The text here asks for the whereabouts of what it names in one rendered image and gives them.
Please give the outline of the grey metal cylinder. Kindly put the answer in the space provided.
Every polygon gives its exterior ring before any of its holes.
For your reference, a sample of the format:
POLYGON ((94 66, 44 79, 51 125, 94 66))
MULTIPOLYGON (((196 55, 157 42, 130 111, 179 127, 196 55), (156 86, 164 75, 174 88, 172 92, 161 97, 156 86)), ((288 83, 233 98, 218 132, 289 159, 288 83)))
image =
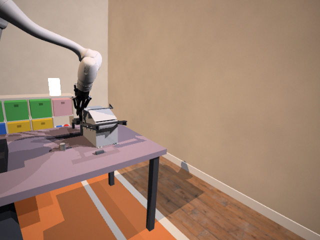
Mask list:
POLYGON ((60 150, 61 150, 61 151, 66 150, 66 145, 65 145, 65 143, 60 143, 60 150))

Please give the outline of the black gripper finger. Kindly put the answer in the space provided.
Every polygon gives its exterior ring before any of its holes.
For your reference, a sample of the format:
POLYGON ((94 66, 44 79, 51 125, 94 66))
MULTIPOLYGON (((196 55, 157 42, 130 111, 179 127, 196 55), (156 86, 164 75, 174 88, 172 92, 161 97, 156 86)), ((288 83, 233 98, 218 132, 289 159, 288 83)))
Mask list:
POLYGON ((81 114, 82 114, 84 108, 87 107, 87 105, 89 104, 89 102, 90 102, 91 99, 92 99, 91 96, 89 96, 87 99, 84 97, 83 101, 81 102, 81 107, 80 107, 81 114))
POLYGON ((74 103, 74 108, 76 109, 76 115, 78 116, 79 115, 79 108, 80 108, 80 104, 81 104, 81 101, 82 101, 82 98, 80 98, 78 101, 77 101, 77 104, 76 104, 76 96, 73 97, 72 96, 72 100, 73 100, 73 103, 74 103))

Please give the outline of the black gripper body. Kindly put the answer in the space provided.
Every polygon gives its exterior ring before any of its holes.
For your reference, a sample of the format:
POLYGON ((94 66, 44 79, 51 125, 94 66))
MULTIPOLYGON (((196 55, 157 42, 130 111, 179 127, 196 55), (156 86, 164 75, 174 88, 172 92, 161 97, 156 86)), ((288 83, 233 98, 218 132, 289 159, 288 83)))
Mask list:
POLYGON ((84 101, 84 98, 87 99, 89 97, 89 93, 90 92, 83 92, 83 91, 80 91, 79 89, 77 89, 76 98, 78 100, 80 100, 80 98, 82 98, 82 101, 84 101))

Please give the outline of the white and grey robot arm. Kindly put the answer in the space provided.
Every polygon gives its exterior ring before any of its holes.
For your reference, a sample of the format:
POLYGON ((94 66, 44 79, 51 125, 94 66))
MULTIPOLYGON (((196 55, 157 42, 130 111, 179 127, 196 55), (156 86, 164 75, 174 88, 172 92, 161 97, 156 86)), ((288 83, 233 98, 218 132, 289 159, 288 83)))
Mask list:
POLYGON ((3 29, 13 24, 24 32, 49 43, 67 48, 77 54, 80 64, 77 73, 77 89, 89 92, 102 64, 98 51, 83 48, 72 40, 40 27, 31 21, 12 0, 0 0, 0 40, 3 29))

